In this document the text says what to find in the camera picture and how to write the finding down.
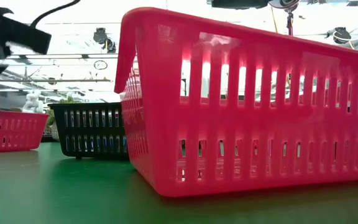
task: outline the basket handle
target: basket handle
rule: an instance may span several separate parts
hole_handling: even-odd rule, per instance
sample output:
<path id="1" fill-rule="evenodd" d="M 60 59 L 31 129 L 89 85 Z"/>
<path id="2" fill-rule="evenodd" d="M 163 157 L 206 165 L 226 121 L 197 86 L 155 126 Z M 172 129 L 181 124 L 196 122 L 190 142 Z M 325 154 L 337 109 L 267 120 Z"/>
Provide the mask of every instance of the basket handle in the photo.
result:
<path id="1" fill-rule="evenodd" d="M 135 15 L 127 12 L 122 18 L 121 32 L 118 46 L 118 62 L 116 71 L 116 84 L 114 92 L 122 93 L 131 72 L 135 59 Z"/>

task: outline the potted plant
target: potted plant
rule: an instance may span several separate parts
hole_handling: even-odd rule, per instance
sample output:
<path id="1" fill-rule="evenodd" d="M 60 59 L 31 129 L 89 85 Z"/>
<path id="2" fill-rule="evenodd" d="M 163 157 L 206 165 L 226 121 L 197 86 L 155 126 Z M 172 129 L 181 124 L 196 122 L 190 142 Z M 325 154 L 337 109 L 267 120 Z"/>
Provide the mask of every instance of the potted plant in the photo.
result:
<path id="1" fill-rule="evenodd" d="M 67 103 L 81 103 L 80 101 L 76 101 L 73 97 L 69 96 L 67 99 L 61 99 L 58 103 L 67 104 Z M 52 130 L 52 138 L 56 141 L 59 141 L 59 133 L 57 131 L 57 126 L 55 122 L 55 113 L 52 109 L 47 110 L 47 114 L 49 114 L 49 118 L 47 120 L 47 126 Z"/>

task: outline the plastic crate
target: plastic crate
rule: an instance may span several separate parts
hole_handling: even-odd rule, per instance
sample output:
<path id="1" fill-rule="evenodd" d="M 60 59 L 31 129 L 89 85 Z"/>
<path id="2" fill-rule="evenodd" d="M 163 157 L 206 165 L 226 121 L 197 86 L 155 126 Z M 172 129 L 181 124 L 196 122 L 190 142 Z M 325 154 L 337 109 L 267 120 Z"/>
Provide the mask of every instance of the plastic crate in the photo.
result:
<path id="1" fill-rule="evenodd" d="M 49 105 L 62 152 L 78 159 L 129 159 L 120 103 Z"/>
<path id="2" fill-rule="evenodd" d="M 129 156 L 159 194 L 358 180 L 357 51 L 154 8 L 121 25 L 115 92 Z"/>
<path id="3" fill-rule="evenodd" d="M 37 149 L 47 114 L 0 111 L 0 152 Z"/>

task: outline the green table surface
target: green table surface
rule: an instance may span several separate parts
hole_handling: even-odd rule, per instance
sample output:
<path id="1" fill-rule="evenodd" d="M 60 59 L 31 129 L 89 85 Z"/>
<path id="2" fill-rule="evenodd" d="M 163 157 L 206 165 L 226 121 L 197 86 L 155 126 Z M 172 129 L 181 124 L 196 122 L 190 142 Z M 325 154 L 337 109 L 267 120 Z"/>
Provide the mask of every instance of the green table surface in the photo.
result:
<path id="1" fill-rule="evenodd" d="M 0 153 L 0 223 L 358 223 L 358 182 L 163 198 L 129 162 Z"/>

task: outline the white stuffed toy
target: white stuffed toy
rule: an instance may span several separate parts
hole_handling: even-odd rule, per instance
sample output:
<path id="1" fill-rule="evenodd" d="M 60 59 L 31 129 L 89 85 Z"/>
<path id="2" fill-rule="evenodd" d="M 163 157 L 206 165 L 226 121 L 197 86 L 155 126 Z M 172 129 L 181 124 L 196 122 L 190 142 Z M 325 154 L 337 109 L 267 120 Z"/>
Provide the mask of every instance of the white stuffed toy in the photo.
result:
<path id="1" fill-rule="evenodd" d="M 39 99 L 41 91 L 33 90 L 31 93 L 27 94 L 25 97 L 26 103 L 23 106 L 22 112 L 26 113 L 43 113 L 44 112 L 44 103 Z"/>

